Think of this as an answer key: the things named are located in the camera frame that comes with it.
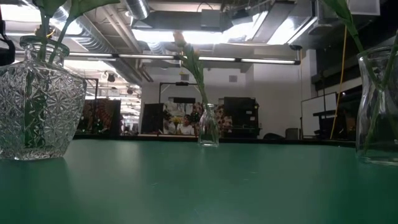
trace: glass vase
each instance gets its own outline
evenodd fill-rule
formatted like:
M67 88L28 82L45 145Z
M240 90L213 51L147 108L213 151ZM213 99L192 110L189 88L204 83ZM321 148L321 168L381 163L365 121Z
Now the glass vase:
M363 94L358 111L356 151L364 162L398 165L398 57L387 69L391 47L358 55Z
M208 103L205 106L205 112L200 118L200 130L198 143L206 147L218 147L219 136L216 115L214 113L214 105Z
M63 68L66 46L42 41L21 37L25 60L0 68L1 159L62 157L78 126L86 81Z

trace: green tabletop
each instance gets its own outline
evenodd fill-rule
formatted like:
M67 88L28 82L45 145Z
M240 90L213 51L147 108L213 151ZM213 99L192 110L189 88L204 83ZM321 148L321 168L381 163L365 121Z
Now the green tabletop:
M0 161L0 223L398 223L398 167L335 146L76 140Z

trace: whiteboard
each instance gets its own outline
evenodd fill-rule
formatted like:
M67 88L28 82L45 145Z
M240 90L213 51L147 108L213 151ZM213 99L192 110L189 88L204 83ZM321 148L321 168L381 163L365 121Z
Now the whiteboard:
M319 117L313 116L314 113L325 110L323 96L304 100L301 102L303 136L314 136L314 131L319 130ZM325 95L326 110L336 109L336 93Z

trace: ceiling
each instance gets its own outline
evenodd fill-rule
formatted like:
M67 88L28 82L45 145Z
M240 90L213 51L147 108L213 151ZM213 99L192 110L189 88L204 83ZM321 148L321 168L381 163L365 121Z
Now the ceiling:
M218 31L208 32L212 35L220 34L217 37L221 38L221 41L210 39L210 44L193 44L194 48L199 50L200 55L295 60L297 59L296 51L292 50L287 44L283 45L283 43L291 38L293 39L294 34L302 29L305 24L308 24L313 16L316 16L313 14L315 11L314 5L309 0L208 0L206 2L202 0L147 0L150 7L149 16L141 21L133 20L132 22L132 9L129 6L132 1L134 0L122 0L119 4L101 7L85 13L75 21L76 27L68 29L63 44L68 46L71 52L158 54L161 50L163 54L177 54L179 49L172 42L160 40L156 43L160 49L150 47L147 40L158 38L157 35L163 35L163 33L147 35L146 39L139 40L140 37L134 30L172 32L173 30L170 29L172 26L189 27L190 22L199 24L193 18L201 19L203 24L203 20L208 19L203 16L206 12L221 12ZM15 42L17 49L22 50L18 44L19 39L22 35L32 34L40 25L40 14L38 10L34 9L30 0L0 0L0 3L2 2L8 3L1 5L3 19L7 21L6 33ZM66 11L68 11L69 5L69 2L64 5ZM237 21L237 12L245 8L247 9L247 16L252 18L252 22L234 25L233 23ZM365 26L373 17L359 18L361 18L359 24ZM62 28L62 20L60 17L54 17L50 23L56 27L53 38L57 39L60 34L59 28ZM330 24L332 24L332 29L319 35L308 35L308 31L305 30L291 44L301 45L305 49L327 46L330 42L336 41L336 37L343 33L339 22L332 20ZM160 27L168 27L168 29L159 29ZM199 42L204 39L201 36L193 36L193 38L196 38L196 41ZM87 45L86 40L92 40L97 48ZM269 45L267 44L269 42L280 43ZM23 60L23 54L17 55L17 59ZM240 69L243 73L251 66L249 63L236 62L205 62L204 64L206 68L235 68ZM65 61L65 68L86 78L97 78L100 88L106 90L100 91L100 93L124 96L127 94L127 88L134 87L134 99L128 100L135 103L137 100L139 101L141 95L138 86L145 82L158 81L155 75L153 78L151 77L150 71L153 69L150 68L165 70L179 66L179 62L170 60L136 60L131 58L107 61L100 58L69 57ZM115 82L108 82L109 74L115 74ZM117 90L109 92L108 89L111 87L115 87ZM94 90L89 88L88 94L92 95L93 93Z

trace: clear glass vase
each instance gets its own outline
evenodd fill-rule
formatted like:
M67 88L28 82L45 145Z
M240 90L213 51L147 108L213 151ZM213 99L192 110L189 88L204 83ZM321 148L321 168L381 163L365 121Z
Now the clear glass vase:
M391 47L358 55L363 94L358 111L356 150L361 161L398 165L398 56L387 69Z
M208 103L204 109L205 112L202 114L199 122L198 143L201 146L218 147L219 136L214 105Z
M62 157L75 134L86 81L63 68L66 46L41 41L21 37L25 60L0 67L0 159Z

